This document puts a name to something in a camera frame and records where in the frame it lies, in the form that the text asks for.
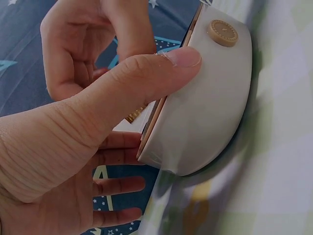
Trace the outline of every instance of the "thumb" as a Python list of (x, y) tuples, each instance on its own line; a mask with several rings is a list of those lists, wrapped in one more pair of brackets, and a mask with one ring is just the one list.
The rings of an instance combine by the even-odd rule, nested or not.
[(201, 56), (191, 47), (164, 54), (135, 55), (68, 101), (85, 123), (107, 135), (132, 111), (182, 88), (200, 67)]

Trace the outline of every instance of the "fingernail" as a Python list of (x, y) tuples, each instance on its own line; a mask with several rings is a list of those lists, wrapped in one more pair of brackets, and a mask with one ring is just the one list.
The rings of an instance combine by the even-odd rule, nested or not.
[(198, 51), (192, 47), (181, 47), (164, 54), (174, 66), (178, 67), (193, 67), (200, 63), (201, 56)]

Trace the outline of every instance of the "blue bedsheet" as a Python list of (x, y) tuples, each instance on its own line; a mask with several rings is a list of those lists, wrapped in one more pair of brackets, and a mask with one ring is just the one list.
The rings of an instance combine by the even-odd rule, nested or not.
[[(46, 90), (40, 23), (55, 0), (0, 1), (0, 116), (29, 110), (52, 102)], [(158, 51), (180, 46), (197, 10), (199, 0), (149, 1)], [(112, 68), (118, 63), (117, 40), (99, 57), (98, 66)], [(115, 210), (140, 207), (145, 210), (158, 170), (149, 166), (108, 166), (109, 178), (141, 175), (146, 179), (142, 192), (112, 197)], [(105, 197), (94, 199), (95, 210), (108, 210)], [(85, 234), (128, 235), (137, 230), (132, 224), (90, 230)]]

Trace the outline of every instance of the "knuckle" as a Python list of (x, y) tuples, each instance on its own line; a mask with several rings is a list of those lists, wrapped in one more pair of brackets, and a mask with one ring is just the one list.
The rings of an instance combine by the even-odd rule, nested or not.
[(149, 77), (153, 65), (145, 55), (132, 56), (124, 61), (122, 73), (136, 82), (143, 82)]

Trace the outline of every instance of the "white device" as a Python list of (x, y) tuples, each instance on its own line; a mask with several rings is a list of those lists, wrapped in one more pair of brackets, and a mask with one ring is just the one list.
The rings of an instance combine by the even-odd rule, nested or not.
[(208, 165), (228, 145), (246, 107), (252, 70), (248, 28), (212, 6), (201, 4), (182, 46), (200, 52), (201, 70), (184, 88), (148, 106), (137, 155), (179, 176)]

